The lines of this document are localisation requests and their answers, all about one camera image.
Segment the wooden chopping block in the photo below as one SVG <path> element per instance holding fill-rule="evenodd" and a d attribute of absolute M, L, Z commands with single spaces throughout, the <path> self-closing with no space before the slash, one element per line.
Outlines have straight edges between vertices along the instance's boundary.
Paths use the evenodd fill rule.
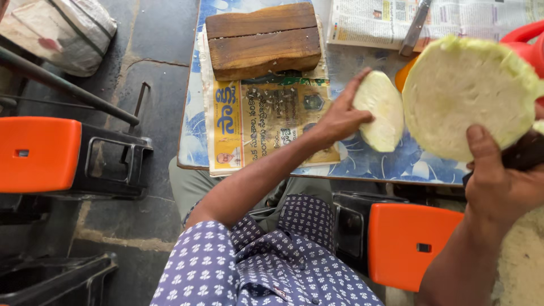
<path fill-rule="evenodd" d="M 218 81 L 313 70 L 321 58 L 316 15 L 307 2 L 209 16 L 206 30 Z"/>

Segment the orange stool seat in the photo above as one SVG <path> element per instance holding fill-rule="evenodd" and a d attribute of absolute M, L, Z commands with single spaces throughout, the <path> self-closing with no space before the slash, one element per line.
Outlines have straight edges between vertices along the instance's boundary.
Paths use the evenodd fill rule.
<path fill-rule="evenodd" d="M 81 123 L 50 117 L 0 118 L 0 193 L 70 189 L 79 159 Z"/>
<path fill-rule="evenodd" d="M 368 223 L 370 278 L 418 292 L 427 267 L 462 219 L 462 213 L 435 207 L 373 204 Z"/>

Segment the telugu newspaper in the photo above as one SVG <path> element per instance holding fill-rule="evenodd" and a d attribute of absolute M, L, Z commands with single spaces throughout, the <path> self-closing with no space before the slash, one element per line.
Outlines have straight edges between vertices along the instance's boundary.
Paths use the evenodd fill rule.
<path fill-rule="evenodd" d="M 230 175 L 311 129 L 331 105 L 329 81 L 277 74 L 219 82 L 213 76 L 206 29 L 198 37 L 211 176 Z M 324 59 L 311 75 L 325 71 Z M 340 162 L 338 146 L 302 166 Z"/>
<path fill-rule="evenodd" d="M 332 0 L 327 43 L 400 49 L 416 0 Z M 500 40 L 544 19 L 544 0 L 433 0 L 414 51 L 448 34 Z"/>

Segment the shirt sleeve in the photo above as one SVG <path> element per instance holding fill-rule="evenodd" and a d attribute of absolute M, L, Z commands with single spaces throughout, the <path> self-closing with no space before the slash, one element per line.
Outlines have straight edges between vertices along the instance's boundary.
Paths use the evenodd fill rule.
<path fill-rule="evenodd" d="M 230 231 L 217 221 L 204 221 L 178 238 L 151 306 L 235 305 L 239 275 Z"/>

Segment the stone floor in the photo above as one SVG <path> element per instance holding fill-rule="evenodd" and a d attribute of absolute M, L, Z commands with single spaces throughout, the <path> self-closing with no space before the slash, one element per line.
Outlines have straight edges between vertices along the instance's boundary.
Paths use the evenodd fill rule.
<path fill-rule="evenodd" d="M 0 227 L 0 236 L 9 237 L 2 238 L 0 256 L 26 252 L 79 257 L 116 252 L 120 268 L 106 278 L 103 305 L 143 306 L 149 304 L 181 231 L 168 163 L 177 153 L 199 0 L 100 2 L 117 20 L 118 31 L 98 72 L 79 78 L 47 63 L 43 67 L 130 113 L 141 83 L 151 86 L 140 110 L 141 123 L 135 129 L 137 135 L 153 140 L 154 152 L 145 164 L 149 193 L 138 201 L 55 201 L 45 222 Z M 24 95 L 74 102 L 33 81 Z M 71 118 L 109 130 L 128 130 L 127 123 L 101 112 L 34 102 L 21 102 L 16 115 Z M 118 153 L 102 150 L 94 173 L 107 173 Z M 335 190 L 385 190 L 375 183 L 331 183 Z"/>

